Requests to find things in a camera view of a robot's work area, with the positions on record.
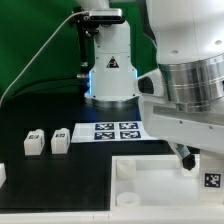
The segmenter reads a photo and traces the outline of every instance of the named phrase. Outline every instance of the green backdrop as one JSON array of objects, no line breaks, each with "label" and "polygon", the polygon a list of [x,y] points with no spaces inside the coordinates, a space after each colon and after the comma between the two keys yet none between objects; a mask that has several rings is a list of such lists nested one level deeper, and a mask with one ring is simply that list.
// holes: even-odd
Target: green backdrop
[{"label": "green backdrop", "polygon": [[[73,0],[1,0],[0,95],[76,6]],[[112,7],[122,8],[131,25],[132,63],[139,75],[154,69],[155,49],[143,34],[136,3],[116,3]],[[88,43],[88,56],[93,66],[92,41]],[[75,28],[66,25],[10,93],[40,79],[74,76],[79,73],[79,65],[77,32]],[[29,91],[52,85],[39,85]],[[57,91],[73,92],[77,89],[64,88]]]}]

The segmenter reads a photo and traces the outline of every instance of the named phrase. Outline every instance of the warning label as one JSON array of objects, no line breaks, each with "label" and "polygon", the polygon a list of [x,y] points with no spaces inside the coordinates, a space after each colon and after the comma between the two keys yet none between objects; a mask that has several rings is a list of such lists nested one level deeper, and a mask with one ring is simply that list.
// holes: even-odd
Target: warning label
[{"label": "warning label", "polygon": [[117,61],[114,57],[111,58],[110,62],[107,65],[107,68],[119,68],[119,65],[117,64]]}]

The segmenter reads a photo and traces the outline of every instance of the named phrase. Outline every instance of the small white cube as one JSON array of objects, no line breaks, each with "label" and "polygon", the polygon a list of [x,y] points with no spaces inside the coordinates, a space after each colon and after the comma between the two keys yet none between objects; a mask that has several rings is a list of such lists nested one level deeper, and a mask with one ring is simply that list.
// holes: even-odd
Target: small white cube
[{"label": "small white cube", "polygon": [[0,188],[2,187],[5,181],[6,181],[5,165],[0,164]]},{"label": "small white cube", "polygon": [[30,131],[24,141],[25,155],[40,155],[45,144],[44,131]]},{"label": "small white cube", "polygon": [[70,132],[66,128],[55,131],[51,139],[52,154],[66,154],[70,145]]}]

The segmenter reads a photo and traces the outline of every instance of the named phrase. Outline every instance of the cable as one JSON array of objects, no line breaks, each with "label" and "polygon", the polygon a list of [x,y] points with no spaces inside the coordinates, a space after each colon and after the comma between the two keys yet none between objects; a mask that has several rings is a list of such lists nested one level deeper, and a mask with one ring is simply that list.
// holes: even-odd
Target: cable
[{"label": "cable", "polygon": [[56,87],[46,88],[46,89],[38,89],[38,90],[30,91],[30,92],[27,92],[27,93],[24,93],[24,94],[19,94],[19,95],[16,95],[16,96],[12,96],[10,98],[10,100],[13,100],[14,98],[16,98],[18,96],[22,96],[22,95],[26,95],[26,94],[49,91],[49,90],[54,90],[54,89],[62,89],[62,88],[67,88],[67,87],[78,87],[78,86],[81,86],[81,85],[64,85],[64,86],[56,86]]},{"label": "cable", "polygon": [[42,79],[42,80],[38,80],[35,82],[31,82],[26,84],[25,86],[22,86],[21,88],[17,89],[13,94],[12,97],[18,95],[20,92],[22,92],[23,90],[35,86],[35,85],[39,85],[42,83],[46,83],[46,82],[57,82],[57,81],[63,81],[63,80],[75,80],[75,77],[61,77],[61,78],[50,78],[50,79]]},{"label": "cable", "polygon": [[23,74],[27,71],[27,69],[30,67],[30,65],[36,60],[36,58],[40,55],[40,53],[45,49],[45,47],[51,42],[51,40],[56,36],[56,34],[61,30],[61,28],[73,17],[86,14],[88,11],[78,12],[75,14],[72,14],[69,16],[57,29],[56,31],[51,35],[51,37],[47,40],[47,42],[40,48],[40,50],[34,55],[34,57],[31,59],[31,61],[25,66],[25,68],[22,70],[22,72],[17,76],[17,78],[9,85],[9,87],[6,89],[6,91],[3,93],[1,100],[0,100],[0,109],[3,103],[3,100],[5,96],[8,94],[9,90],[12,88],[12,86],[23,76]]}]

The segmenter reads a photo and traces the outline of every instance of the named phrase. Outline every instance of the robot camera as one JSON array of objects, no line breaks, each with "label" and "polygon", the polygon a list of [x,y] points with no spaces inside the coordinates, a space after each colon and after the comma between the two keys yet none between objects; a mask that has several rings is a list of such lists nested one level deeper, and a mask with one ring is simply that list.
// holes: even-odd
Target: robot camera
[{"label": "robot camera", "polygon": [[121,9],[94,9],[90,11],[89,18],[92,22],[119,23],[123,20],[123,13]]}]

